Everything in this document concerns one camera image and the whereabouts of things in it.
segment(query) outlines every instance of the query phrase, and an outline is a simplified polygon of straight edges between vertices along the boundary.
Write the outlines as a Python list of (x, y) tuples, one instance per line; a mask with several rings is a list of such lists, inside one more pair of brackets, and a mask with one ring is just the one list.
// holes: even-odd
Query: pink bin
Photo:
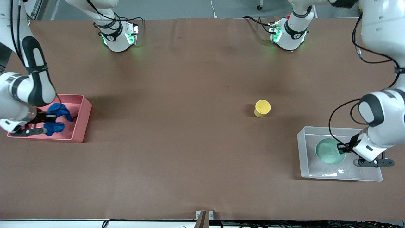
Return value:
[[(89, 122), (90, 111), (92, 104), (84, 98), (83, 95), (59, 94), (61, 102), (70, 111), (72, 118), (77, 117), (73, 122), (69, 122), (65, 116), (56, 119), (57, 122), (65, 124), (65, 129), (59, 133), (53, 133), (52, 136), (45, 134), (34, 136), (13, 137), (10, 133), (7, 134), (9, 138), (22, 138), (26, 140), (36, 141), (52, 141), (52, 142), (83, 142), (84, 134), (86, 133), (87, 123)], [(48, 107), (53, 103), (41, 107), (42, 110), (48, 110)], [(43, 123), (37, 124), (37, 127), (43, 127)]]

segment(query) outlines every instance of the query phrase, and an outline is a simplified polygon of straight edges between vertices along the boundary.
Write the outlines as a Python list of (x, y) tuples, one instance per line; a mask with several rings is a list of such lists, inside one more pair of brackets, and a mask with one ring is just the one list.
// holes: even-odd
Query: gray floor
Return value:
[[(259, 0), (213, 0), (218, 18), (284, 17), (291, 13), (287, 0), (263, 0), (263, 9), (256, 9)], [(327, 4), (317, 5), (316, 17), (358, 17), (357, 6), (351, 9), (336, 8)], [(213, 17), (211, 0), (120, 0), (114, 11), (123, 17), (143, 17), (145, 20)], [(89, 20), (89, 17), (64, 0), (44, 0), (38, 19)], [(0, 65), (6, 66), (10, 50), (0, 44)]]

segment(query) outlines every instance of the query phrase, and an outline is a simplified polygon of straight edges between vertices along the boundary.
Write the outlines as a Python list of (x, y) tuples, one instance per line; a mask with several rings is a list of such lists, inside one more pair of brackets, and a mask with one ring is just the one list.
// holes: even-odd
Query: blue cloth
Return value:
[[(56, 115), (56, 118), (60, 116), (65, 116), (66, 119), (70, 122), (73, 121), (72, 116), (70, 115), (69, 110), (66, 108), (64, 104), (61, 103), (54, 103), (48, 108), (47, 114), (54, 114)], [(52, 122), (46, 122), (44, 123), (44, 128), (47, 129), (46, 135), (51, 136), (53, 133), (61, 132), (63, 129), (65, 129), (65, 124), (64, 123), (52, 123)]]

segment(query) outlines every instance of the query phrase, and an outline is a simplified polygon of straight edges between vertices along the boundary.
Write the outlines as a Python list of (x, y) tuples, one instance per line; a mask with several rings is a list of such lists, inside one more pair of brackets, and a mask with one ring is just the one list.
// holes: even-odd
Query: brown tabletop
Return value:
[[(244, 19), (147, 21), (114, 53), (92, 21), (33, 21), (58, 93), (93, 104), (84, 143), (0, 136), (0, 218), (403, 220), (404, 146), (376, 182), (303, 179), (297, 133), (388, 86), (393, 64), (363, 63), (356, 19), (314, 19), (284, 51)], [(25, 73), (15, 55), (7, 71)], [(254, 118), (253, 104), (272, 105)], [(349, 108), (334, 127), (361, 128)]]

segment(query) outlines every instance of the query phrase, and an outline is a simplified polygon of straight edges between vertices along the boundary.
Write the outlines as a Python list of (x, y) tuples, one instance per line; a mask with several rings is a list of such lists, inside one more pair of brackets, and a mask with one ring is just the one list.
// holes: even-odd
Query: translucent plastic container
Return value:
[[(332, 133), (342, 142), (349, 142), (350, 138), (361, 129), (332, 128)], [(325, 138), (332, 138), (327, 127), (304, 127), (297, 135), (298, 152), (300, 156), (301, 176), (314, 179), (335, 179), (352, 181), (382, 181), (381, 169), (375, 167), (357, 167), (353, 164), (358, 156), (354, 153), (346, 154), (343, 162), (330, 165), (322, 162), (316, 155), (318, 142)]]
[[(69, 122), (66, 117), (61, 116), (56, 119), (57, 122), (62, 122), (65, 124), (65, 129), (59, 133), (53, 133), (52, 136), (47, 136), (45, 134), (33, 135), (33, 136), (20, 136), (13, 137), (10, 133), (7, 134), (9, 138), (20, 138), (25, 140), (36, 140), (36, 141), (53, 141), (53, 142), (83, 142), (84, 135), (86, 133), (87, 123), (89, 122), (90, 111), (92, 109), (92, 104), (83, 95), (72, 95), (72, 94), (59, 94), (61, 102), (69, 110), (70, 115), (74, 118), (77, 117), (75, 121)], [(56, 97), (53, 103), (59, 103)], [(49, 106), (53, 103), (41, 107), (42, 110), (48, 110)], [(37, 127), (43, 127), (43, 123), (37, 124)]]

